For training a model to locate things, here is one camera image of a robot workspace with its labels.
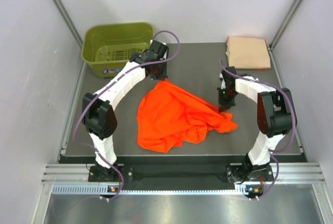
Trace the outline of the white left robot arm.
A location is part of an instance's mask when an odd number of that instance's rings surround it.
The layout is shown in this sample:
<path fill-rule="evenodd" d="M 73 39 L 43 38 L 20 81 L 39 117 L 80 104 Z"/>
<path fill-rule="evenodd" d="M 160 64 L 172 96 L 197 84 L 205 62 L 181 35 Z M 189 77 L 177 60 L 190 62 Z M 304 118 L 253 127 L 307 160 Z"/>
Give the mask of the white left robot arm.
<path fill-rule="evenodd" d="M 165 43 L 152 40 L 150 47 L 143 53 L 135 53 L 104 88 L 94 94 L 86 93 L 84 95 L 83 110 L 97 95 L 100 95 L 82 119 L 94 148 L 97 150 L 93 173 L 101 175 L 109 181 L 117 177 L 118 168 L 114 165 L 117 156 L 114 152 L 112 135 L 118 122 L 114 111 L 126 94 L 147 76 L 155 80 L 166 78 L 167 64 L 165 62 L 150 63 L 165 60 L 168 54 L 169 48 Z"/>

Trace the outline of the orange t shirt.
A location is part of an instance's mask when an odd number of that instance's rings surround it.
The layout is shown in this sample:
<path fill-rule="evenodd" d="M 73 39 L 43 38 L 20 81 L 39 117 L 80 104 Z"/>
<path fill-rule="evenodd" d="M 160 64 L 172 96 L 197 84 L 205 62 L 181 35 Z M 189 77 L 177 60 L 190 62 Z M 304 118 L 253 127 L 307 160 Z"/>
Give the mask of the orange t shirt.
<path fill-rule="evenodd" d="M 183 142 L 199 144 L 207 133 L 230 133 L 237 129 L 230 113 L 173 85 L 159 82 L 141 101 L 137 144 L 146 150 L 168 153 Z"/>

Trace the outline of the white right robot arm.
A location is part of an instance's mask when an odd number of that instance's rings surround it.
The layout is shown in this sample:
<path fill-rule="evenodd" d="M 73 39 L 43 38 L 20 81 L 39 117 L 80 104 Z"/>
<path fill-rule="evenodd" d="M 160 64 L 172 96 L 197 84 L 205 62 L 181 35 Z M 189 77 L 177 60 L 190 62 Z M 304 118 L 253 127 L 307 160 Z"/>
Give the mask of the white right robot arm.
<path fill-rule="evenodd" d="M 288 133 L 295 132 L 297 117 L 291 92 L 288 88 L 278 88 L 247 74 L 239 75 L 234 67 L 223 67 L 220 80 L 219 111 L 234 107 L 235 97 L 244 95 L 257 105 L 259 128 L 256 141 L 241 165 L 227 167 L 228 178 L 238 184 L 258 180 L 268 174 L 271 155 L 278 143 Z"/>

